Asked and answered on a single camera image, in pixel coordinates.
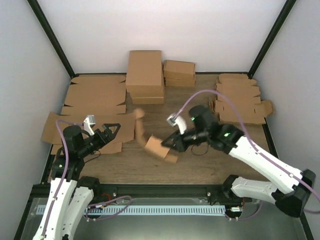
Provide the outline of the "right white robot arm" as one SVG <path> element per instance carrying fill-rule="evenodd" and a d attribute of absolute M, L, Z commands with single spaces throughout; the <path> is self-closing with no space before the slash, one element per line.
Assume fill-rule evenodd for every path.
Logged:
<path fill-rule="evenodd" d="M 267 178 L 267 181 L 259 181 L 230 175 L 223 183 L 225 200 L 232 202 L 238 197 L 262 200 L 274 204 L 290 217 L 301 216 L 316 180 L 313 171 L 300 170 L 282 162 L 233 124 L 219 123 L 213 112 L 202 105 L 191 108 L 189 116 L 194 124 L 191 129 L 176 113 L 167 118 L 167 122 L 178 129 L 162 141 L 162 146 L 185 152 L 190 146 L 207 143 Z"/>

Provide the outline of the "stack of flat cardboard blanks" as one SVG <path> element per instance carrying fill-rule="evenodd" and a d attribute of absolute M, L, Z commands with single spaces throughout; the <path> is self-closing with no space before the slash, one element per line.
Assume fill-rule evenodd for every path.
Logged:
<path fill-rule="evenodd" d="M 215 90 L 226 96 L 234 104 L 245 124 L 265 124 L 265 118 L 275 111 L 271 100 L 261 100 L 261 92 L 257 81 L 250 79 L 246 74 L 220 74 Z M 209 108 L 221 122 L 239 122 L 234 110 L 221 96 L 217 95 L 210 99 Z"/>

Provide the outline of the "left black frame post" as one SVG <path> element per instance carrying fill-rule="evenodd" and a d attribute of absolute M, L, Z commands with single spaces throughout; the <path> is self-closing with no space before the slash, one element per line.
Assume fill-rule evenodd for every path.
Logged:
<path fill-rule="evenodd" d="M 38 22 L 40 23 L 43 31 L 45 32 L 48 40 L 50 41 L 52 47 L 54 48 L 58 58 L 60 59 L 62 65 L 64 66 L 65 70 L 67 71 L 69 77 L 73 79 L 76 74 L 65 54 L 61 44 L 59 43 L 50 23 L 48 22 L 39 2 L 37 0 L 27 0 L 29 6 L 31 7 L 35 17 L 37 18 Z"/>

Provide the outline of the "black frame post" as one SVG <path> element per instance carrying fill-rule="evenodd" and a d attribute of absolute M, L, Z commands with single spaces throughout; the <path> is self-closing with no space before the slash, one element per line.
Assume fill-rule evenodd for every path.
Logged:
<path fill-rule="evenodd" d="M 76 74 L 65 54 L 61 44 L 59 43 L 50 23 L 48 22 L 39 2 L 37 0 L 27 0 L 29 6 L 31 7 L 35 17 L 37 18 L 38 22 L 40 23 L 43 31 L 45 32 L 48 40 L 50 41 L 52 47 L 54 48 L 58 58 L 60 59 L 62 65 L 64 66 L 65 70 L 67 71 L 69 77 L 73 79 Z"/>
<path fill-rule="evenodd" d="M 257 72 L 259 66 L 261 65 L 263 59 L 265 58 L 268 50 L 272 46 L 276 36 L 278 35 L 280 29 L 285 23 L 287 17 L 289 16 L 291 10 L 293 9 L 297 0 L 286 0 L 283 7 L 281 8 L 276 20 L 274 21 L 265 41 L 263 42 L 256 58 L 254 59 L 247 75 L 250 79 L 253 78 L 255 73 Z"/>

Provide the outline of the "right black frame post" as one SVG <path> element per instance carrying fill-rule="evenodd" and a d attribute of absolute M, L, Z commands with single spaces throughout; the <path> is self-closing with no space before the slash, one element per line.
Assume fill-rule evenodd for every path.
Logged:
<path fill-rule="evenodd" d="M 281 8 L 276 20 L 274 21 L 265 41 L 263 42 L 256 58 L 254 59 L 247 75 L 250 79 L 253 78 L 255 73 L 257 72 L 259 66 L 261 65 L 263 59 L 265 58 L 268 50 L 272 46 L 276 36 L 278 35 L 280 29 L 285 23 L 287 17 L 289 16 L 291 10 L 293 9 L 297 0 L 286 0 L 283 7 Z"/>

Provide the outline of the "small folded cardboard box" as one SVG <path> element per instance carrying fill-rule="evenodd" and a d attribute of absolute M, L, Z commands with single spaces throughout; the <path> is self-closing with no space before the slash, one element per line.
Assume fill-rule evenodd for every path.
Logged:
<path fill-rule="evenodd" d="M 195 76 L 196 64 L 193 62 L 166 60 L 163 67 L 165 78 L 192 80 Z"/>

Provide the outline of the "small cardboard box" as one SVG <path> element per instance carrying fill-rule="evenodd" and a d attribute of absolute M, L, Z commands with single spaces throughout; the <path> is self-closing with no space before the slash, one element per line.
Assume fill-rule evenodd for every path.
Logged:
<path fill-rule="evenodd" d="M 145 111 L 141 108 L 136 108 L 135 114 L 135 139 L 137 143 L 151 156 L 171 164 L 175 164 L 178 161 L 176 155 L 169 154 L 170 149 L 162 146 L 162 140 L 151 135 L 149 138 L 145 135 L 145 127 L 143 117 Z"/>
<path fill-rule="evenodd" d="M 166 87 L 194 87 L 196 83 L 196 76 L 194 75 L 192 79 L 176 79 L 165 77 Z"/>
<path fill-rule="evenodd" d="M 193 62 L 166 60 L 163 67 L 165 78 L 192 80 L 195 76 L 196 64 Z"/>

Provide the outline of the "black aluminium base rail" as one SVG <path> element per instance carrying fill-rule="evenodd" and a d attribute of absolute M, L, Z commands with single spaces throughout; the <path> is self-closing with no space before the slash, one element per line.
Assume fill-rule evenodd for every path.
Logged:
<path fill-rule="evenodd" d="M 104 184 L 93 183 L 95 202 L 109 195 L 112 199 L 129 195 L 132 198 L 200 198 L 215 204 L 236 204 L 242 201 L 225 184 Z"/>

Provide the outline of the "large flat cardboard sheet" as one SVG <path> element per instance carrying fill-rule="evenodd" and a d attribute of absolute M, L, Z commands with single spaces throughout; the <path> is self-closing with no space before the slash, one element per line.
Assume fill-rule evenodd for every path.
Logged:
<path fill-rule="evenodd" d="M 68 122 L 81 123 L 88 115 L 95 117 L 94 130 L 103 124 L 121 125 L 115 139 L 103 147 L 102 154 L 119 153 L 122 144 L 134 139 L 135 115 L 126 112 L 126 77 L 124 75 L 80 75 L 72 79 L 64 106 L 59 114 L 50 112 L 42 133 L 42 141 L 52 144 L 51 154 L 62 147 L 56 121 L 61 130 Z"/>

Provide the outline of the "large folded cardboard box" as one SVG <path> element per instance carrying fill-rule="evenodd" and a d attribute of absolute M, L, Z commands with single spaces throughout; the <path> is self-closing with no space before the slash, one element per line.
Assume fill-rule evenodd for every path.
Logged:
<path fill-rule="evenodd" d="M 164 96 L 162 52 L 131 50 L 126 73 L 126 90 L 133 98 Z"/>

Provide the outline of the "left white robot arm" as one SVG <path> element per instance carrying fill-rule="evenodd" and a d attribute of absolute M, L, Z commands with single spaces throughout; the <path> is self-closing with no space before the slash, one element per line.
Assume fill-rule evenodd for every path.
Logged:
<path fill-rule="evenodd" d="M 89 203 L 101 198 L 99 179 L 80 173 L 85 157 L 109 144 L 121 125 L 105 123 L 103 130 L 93 130 L 94 125 L 87 119 L 58 130 L 62 148 L 52 166 L 48 200 L 33 239 L 72 240 Z"/>

